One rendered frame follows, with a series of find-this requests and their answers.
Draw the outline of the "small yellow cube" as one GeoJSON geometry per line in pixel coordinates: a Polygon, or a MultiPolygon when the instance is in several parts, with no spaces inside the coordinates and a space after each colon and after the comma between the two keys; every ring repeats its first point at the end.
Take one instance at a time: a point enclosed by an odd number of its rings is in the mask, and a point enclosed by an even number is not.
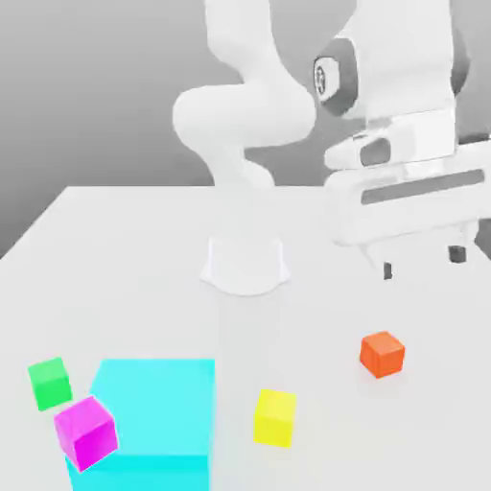
{"type": "Polygon", "coordinates": [[[253,417],[255,443],[290,448],[296,411],[296,395],[262,389],[253,417]]]}

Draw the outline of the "small magenta cube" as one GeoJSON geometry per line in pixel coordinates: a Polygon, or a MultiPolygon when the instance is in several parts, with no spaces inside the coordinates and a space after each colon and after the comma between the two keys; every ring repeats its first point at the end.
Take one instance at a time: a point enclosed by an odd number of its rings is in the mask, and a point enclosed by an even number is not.
{"type": "Polygon", "coordinates": [[[79,473],[119,448],[114,418],[94,396],[57,414],[54,424],[59,446],[79,473]]]}

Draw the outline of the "large cyan box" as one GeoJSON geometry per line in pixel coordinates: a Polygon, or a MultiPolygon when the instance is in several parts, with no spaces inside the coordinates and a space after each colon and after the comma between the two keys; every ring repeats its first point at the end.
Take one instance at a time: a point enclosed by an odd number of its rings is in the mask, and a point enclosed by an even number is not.
{"type": "Polygon", "coordinates": [[[68,463],[72,491],[211,491],[214,360],[103,360],[90,393],[119,447],[83,472],[68,463]]]}

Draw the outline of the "small green cube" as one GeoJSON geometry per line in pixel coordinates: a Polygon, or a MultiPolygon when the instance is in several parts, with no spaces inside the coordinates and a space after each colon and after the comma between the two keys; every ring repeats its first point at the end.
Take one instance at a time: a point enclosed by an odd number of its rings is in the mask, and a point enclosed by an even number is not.
{"type": "Polygon", "coordinates": [[[69,376],[61,357],[32,364],[28,367],[28,374],[39,411],[73,399],[69,376]]]}

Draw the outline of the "small orange cube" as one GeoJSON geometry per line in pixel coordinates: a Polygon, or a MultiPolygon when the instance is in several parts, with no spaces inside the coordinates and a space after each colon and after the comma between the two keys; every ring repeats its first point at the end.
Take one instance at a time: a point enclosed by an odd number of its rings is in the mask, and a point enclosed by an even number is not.
{"type": "Polygon", "coordinates": [[[377,379],[398,373],[403,368],[406,348],[388,331],[362,339],[360,362],[377,379]]]}

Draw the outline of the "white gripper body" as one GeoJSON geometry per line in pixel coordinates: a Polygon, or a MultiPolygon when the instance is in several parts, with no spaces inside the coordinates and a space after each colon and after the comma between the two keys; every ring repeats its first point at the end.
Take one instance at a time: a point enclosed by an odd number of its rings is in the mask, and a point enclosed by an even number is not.
{"type": "Polygon", "coordinates": [[[364,246],[491,218],[491,139],[445,158],[338,171],[326,181],[334,242],[364,246]]]}

